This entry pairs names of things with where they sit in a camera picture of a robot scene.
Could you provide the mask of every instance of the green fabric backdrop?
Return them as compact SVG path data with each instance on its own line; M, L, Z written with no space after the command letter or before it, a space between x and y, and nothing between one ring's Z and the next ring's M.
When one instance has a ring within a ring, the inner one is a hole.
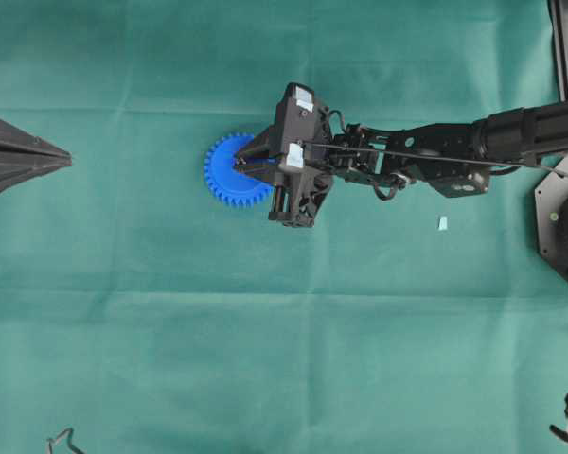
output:
M291 80L385 129L554 101L551 38L541 0L0 0L0 116L74 156L0 196L0 453L566 451L539 172L293 230L202 169Z

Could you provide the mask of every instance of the white label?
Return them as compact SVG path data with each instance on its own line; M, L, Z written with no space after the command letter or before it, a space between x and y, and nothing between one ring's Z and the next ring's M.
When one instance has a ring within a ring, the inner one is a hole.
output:
M310 92L297 86L294 92L294 98L296 99L297 106L313 112L313 97Z
M303 168L303 149L297 144L288 145L288 156L286 165L291 167Z

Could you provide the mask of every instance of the black cone-shaped object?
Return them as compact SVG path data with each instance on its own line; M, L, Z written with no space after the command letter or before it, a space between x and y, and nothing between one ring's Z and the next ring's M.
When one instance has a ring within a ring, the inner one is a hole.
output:
M0 119L0 193L11 186L72 165L67 151Z

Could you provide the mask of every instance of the wire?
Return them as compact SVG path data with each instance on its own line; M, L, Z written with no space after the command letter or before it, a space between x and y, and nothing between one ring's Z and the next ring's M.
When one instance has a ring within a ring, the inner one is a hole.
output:
M490 175L492 175L493 177L501 177L503 175L508 175L510 173L513 173L519 169L520 169L519 167L507 167L507 168L502 168L501 170L492 170L490 172Z
M404 158L413 158L413 159L426 159L429 161L445 161L449 163L477 164L479 166L507 167L506 169L504 169L504 171L509 170L508 173L511 173L510 169L514 167L539 168L541 170L546 170L547 172L556 173L561 177L568 178L567 172L564 172L563 170L557 170L556 168L549 166L542 166L541 164L536 164L535 166L527 166L526 164L519 164L519 163L497 163L496 161L482 161L479 159L449 158L446 156L427 156L423 154L407 153L404 151L393 151L390 149L354 148L354 147L344 147L341 145L316 144L312 142L307 142L306 144L312 145L314 147L334 148L334 149L342 149L348 151L357 151L362 153L383 153L383 154L389 154L391 156L400 156Z
M478 164L480 166L497 166L497 167L525 167L524 164L515 164L515 163L497 163L494 161L481 161L477 159L462 159L462 158L448 158L446 156L428 156L424 154L414 154L414 153L407 153L405 151L393 151L390 149L374 149L374 148L354 148L354 147L345 147L342 145L329 145L329 144L316 144L313 142L306 142L307 145L312 145L314 147L324 147L324 148L334 148L334 149L342 149L348 151L358 151L363 153L383 153L389 154L391 156L400 156L403 158L416 158L416 159L427 159L429 161L446 161L452 163L466 163L466 164Z
M542 170L546 170L547 172L557 173L561 178L568 178L568 172L564 172L563 170L557 170L556 168L543 166L541 164L537 164L536 167Z
M72 428L65 429L57 435L57 438L55 439L49 438L48 446L46 447L46 454L53 454L53 445L57 445L65 435L67 435L67 447L69 447L69 450L75 454L84 454L84 452L78 449L72 442L72 437L74 436L74 430Z

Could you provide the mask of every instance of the small paper scrap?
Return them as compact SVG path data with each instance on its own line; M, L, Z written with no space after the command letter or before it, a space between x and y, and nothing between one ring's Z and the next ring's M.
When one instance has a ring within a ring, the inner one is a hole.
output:
M437 223L437 230L443 232L448 230L448 217L447 216L440 216L439 222Z

